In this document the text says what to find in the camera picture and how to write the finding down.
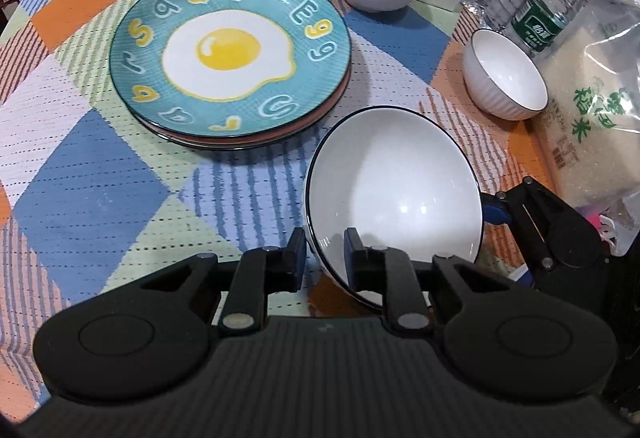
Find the pink rabbit carrot plate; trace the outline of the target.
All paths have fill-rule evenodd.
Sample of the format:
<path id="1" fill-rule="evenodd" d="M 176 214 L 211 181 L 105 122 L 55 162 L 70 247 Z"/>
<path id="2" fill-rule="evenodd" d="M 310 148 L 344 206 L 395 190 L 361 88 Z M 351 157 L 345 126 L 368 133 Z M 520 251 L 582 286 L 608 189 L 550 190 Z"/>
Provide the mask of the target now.
<path id="1" fill-rule="evenodd" d="M 342 96 L 346 91 L 346 87 L 348 85 L 351 75 L 352 75 L 352 67 L 348 67 L 347 71 L 345 72 L 343 80 L 341 80 L 340 85 L 336 87 L 336 90 L 331 94 L 331 96 L 328 99 L 326 99 L 326 101 L 323 102 L 323 104 L 320 105 L 318 108 L 303 115 L 303 117 L 300 117 L 295 121 L 286 123 L 285 125 L 281 125 L 275 128 L 268 129 L 268 131 L 266 132 L 261 132 L 253 135 L 243 135 L 239 137 L 229 137 L 229 138 L 226 138 L 226 137 L 214 137 L 214 138 L 246 140 L 246 139 L 249 139 L 250 137 L 265 137 L 268 135 L 274 135 L 274 134 L 280 135 L 280 134 L 288 134 L 293 132 L 298 134 L 300 132 L 303 132 L 304 129 L 311 127 L 311 125 L 314 125 L 314 123 L 317 123 L 320 120 L 322 120 L 324 117 L 326 117 L 329 114 L 329 112 L 336 106 L 337 102 L 342 98 Z M 150 121 L 145 121 L 142 119 L 142 117 L 140 117 L 140 115 L 137 115 L 132 111 L 130 111 L 130 113 L 134 118 L 134 120 L 138 121 L 146 129 L 148 129 L 148 127 L 160 128 L 162 131 L 183 135 L 177 132 L 169 131 L 169 129 L 166 129 L 166 128 L 158 127 L 153 123 L 151 123 Z"/>

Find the teal fried egg plate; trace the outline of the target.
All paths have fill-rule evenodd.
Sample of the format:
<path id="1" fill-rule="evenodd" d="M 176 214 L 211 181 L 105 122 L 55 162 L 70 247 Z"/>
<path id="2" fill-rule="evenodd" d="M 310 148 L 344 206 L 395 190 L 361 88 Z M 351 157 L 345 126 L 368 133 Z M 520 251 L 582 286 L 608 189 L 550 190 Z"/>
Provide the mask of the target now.
<path id="1" fill-rule="evenodd" d="M 329 0 L 137 0 L 108 65 L 129 111 L 183 135 L 239 137 L 303 117 L 352 59 Z"/>

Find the white sun plate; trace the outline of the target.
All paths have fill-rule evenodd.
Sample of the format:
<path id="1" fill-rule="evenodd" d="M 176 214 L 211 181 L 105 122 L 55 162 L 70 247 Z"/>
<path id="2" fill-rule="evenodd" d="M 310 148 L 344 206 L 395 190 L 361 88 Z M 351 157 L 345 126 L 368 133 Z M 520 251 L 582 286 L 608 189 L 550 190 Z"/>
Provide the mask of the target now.
<path id="1" fill-rule="evenodd" d="M 167 131 L 162 131 L 160 128 L 148 127 L 148 131 L 154 135 L 157 135 L 164 140 L 171 141 L 171 143 L 178 143 L 181 146 L 185 146 L 191 149 L 202 150 L 247 150 L 257 147 L 269 145 L 270 143 L 277 143 L 277 141 L 284 140 L 295 136 L 296 133 L 288 134 L 274 134 L 265 137 L 250 137 L 246 140 L 239 139 L 221 139 L 214 137 L 189 137 L 186 135 L 178 135 Z"/>

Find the clear rice bag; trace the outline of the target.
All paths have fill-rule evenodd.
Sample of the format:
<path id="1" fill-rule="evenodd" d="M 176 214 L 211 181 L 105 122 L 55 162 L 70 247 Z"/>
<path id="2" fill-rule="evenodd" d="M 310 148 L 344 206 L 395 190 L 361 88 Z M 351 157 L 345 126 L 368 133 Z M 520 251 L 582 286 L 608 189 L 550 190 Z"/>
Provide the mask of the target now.
<path id="1" fill-rule="evenodd" d="M 639 0 L 588 0 L 536 64 L 556 193 L 623 255 L 639 233 Z"/>

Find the colourful checked tablecloth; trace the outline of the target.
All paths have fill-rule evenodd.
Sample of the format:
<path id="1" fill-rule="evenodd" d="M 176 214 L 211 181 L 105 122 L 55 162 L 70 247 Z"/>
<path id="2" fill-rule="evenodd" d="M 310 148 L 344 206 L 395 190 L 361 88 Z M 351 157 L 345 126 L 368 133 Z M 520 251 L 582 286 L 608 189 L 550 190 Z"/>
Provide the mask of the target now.
<path id="1" fill-rule="evenodd" d="M 154 136 L 113 90 L 108 44 L 135 2 L 1 0 L 1 411 L 12 421 L 48 397 L 32 340 L 61 309 L 194 253 L 231 261 L 284 244 L 302 222 L 312 153 L 349 112 L 423 113 L 485 191 L 550 179 L 529 126 L 487 117 L 466 94 L 466 13 L 413 3 L 375 17 L 332 0 L 352 36 L 337 106 L 281 143 L 209 153 Z"/>

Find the green label water bottle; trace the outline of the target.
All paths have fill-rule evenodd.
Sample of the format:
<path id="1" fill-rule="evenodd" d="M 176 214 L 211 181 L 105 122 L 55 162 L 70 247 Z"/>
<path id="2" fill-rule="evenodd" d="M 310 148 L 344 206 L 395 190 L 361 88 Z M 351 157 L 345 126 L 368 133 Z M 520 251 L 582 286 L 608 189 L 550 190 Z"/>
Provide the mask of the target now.
<path id="1" fill-rule="evenodd" d="M 585 0 L 526 0 L 502 34 L 529 56 L 548 48 L 568 26 Z"/>

